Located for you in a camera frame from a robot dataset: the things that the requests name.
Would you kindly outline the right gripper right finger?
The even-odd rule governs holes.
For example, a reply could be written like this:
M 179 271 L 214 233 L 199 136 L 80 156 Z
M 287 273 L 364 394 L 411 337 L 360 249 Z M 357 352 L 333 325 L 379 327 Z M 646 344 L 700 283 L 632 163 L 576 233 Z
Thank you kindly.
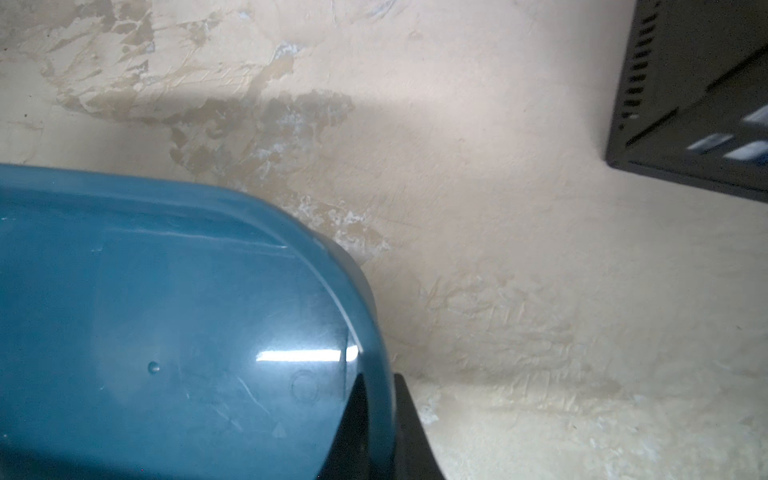
M 395 374 L 394 385 L 397 414 L 394 479 L 444 480 L 405 378 Z

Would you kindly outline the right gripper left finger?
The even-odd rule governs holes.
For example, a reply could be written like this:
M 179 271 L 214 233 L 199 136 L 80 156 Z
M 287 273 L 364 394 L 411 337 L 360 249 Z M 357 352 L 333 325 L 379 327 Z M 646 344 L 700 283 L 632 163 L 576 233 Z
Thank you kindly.
M 355 378 L 341 422 L 317 478 L 368 478 L 368 405 L 361 374 Z

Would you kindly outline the teal plastic storage box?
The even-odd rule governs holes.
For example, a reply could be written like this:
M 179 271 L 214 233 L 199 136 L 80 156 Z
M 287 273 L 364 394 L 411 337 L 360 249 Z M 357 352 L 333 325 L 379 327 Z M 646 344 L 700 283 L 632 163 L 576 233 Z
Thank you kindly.
M 1 169 L 5 479 L 318 479 L 355 378 L 393 476 L 375 300 L 334 241 L 193 183 Z

